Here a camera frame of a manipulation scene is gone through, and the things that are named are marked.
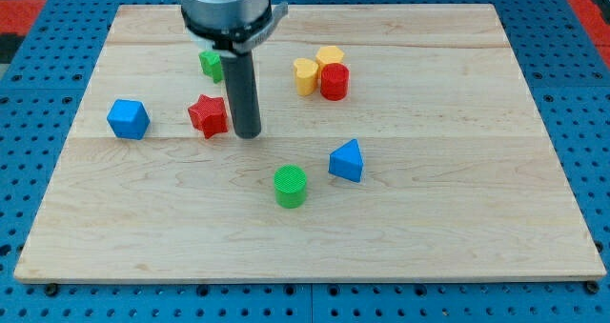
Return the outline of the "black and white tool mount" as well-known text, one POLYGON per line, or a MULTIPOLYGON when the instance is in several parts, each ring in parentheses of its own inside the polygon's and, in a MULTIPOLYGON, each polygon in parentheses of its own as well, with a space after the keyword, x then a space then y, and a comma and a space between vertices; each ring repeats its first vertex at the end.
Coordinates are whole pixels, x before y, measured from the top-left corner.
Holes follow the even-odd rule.
POLYGON ((273 34, 279 22, 289 12, 287 2, 274 7, 269 6, 266 11, 252 23, 244 23, 234 29, 205 28, 181 10, 185 28, 202 50, 215 50, 222 56, 237 57, 251 52, 260 46, 273 34))

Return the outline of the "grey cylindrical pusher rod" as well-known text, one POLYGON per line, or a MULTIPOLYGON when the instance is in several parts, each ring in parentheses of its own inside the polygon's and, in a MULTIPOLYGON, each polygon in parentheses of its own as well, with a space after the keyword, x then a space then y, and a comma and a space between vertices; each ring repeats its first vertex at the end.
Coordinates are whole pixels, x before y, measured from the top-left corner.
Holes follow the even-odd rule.
POLYGON ((253 139, 261 133, 253 55, 220 57, 235 134, 253 139))

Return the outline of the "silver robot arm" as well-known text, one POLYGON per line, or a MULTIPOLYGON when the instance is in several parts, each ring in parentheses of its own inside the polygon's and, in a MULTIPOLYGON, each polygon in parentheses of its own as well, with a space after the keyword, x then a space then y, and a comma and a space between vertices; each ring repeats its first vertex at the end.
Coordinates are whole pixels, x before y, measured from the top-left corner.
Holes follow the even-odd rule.
POLYGON ((219 54, 235 134, 261 133, 253 50, 275 31, 289 11, 271 0, 175 0, 193 40, 219 54))

